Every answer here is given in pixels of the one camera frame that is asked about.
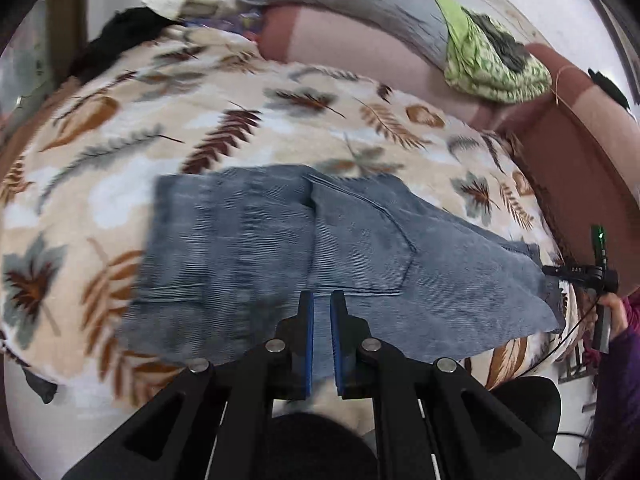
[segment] purple sleeve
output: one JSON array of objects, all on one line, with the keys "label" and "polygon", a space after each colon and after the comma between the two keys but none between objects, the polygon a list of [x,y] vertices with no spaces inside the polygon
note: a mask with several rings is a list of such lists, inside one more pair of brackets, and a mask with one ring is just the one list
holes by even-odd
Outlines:
[{"label": "purple sleeve", "polygon": [[598,400],[587,480],[598,478],[640,427],[640,335],[631,327],[609,344],[598,372]]}]

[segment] silver bolt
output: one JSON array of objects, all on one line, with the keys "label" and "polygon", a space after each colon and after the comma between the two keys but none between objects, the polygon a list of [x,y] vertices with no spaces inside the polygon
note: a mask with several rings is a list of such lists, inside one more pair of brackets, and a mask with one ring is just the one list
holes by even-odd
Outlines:
[{"label": "silver bolt", "polygon": [[382,343],[374,337],[368,337],[362,342],[362,348],[367,352],[377,352],[382,347]]},{"label": "silver bolt", "polygon": [[455,362],[453,359],[449,359],[448,357],[443,357],[436,361],[436,366],[438,367],[438,370],[440,370],[441,372],[450,374],[456,371],[456,368],[458,368],[458,363]]},{"label": "silver bolt", "polygon": [[199,374],[209,368],[209,361],[207,361],[203,357],[197,357],[195,359],[188,360],[187,366],[189,367],[189,370],[191,372],[193,372],[194,374]]},{"label": "silver bolt", "polygon": [[269,352],[277,354],[278,352],[282,352],[287,345],[282,339],[269,339],[264,346]]}]

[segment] folded blue jeans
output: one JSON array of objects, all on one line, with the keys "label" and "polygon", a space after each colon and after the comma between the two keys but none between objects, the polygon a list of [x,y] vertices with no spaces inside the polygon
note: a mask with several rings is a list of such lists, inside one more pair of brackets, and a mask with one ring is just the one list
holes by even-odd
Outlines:
[{"label": "folded blue jeans", "polygon": [[306,166],[158,178],[138,282],[117,336],[173,362],[239,358],[314,305],[314,376],[333,371],[329,295],[407,357],[461,359],[564,328],[539,248],[412,194],[398,178]]}]

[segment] purple jacket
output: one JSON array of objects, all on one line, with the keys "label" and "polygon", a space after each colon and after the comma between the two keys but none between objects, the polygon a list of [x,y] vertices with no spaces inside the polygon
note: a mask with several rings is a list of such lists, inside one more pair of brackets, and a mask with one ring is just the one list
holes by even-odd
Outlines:
[{"label": "purple jacket", "polygon": [[600,362],[586,480],[640,478],[640,292],[624,303],[629,328]]}]

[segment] bedspread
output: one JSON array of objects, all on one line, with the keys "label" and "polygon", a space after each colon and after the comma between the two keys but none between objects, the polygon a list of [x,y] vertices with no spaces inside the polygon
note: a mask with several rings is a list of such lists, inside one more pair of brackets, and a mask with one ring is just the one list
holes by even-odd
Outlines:
[{"label": "bedspread", "polygon": [[[395,174],[437,207],[537,243],[544,264],[556,258],[532,189],[492,134],[357,74],[267,62],[235,34],[198,40],[129,50],[54,113],[2,181],[0,336],[34,373],[139,406],[180,371],[113,335],[160,174],[269,164]],[[567,332],[578,313],[561,285]],[[491,388],[556,338],[534,334],[463,363]]]}]

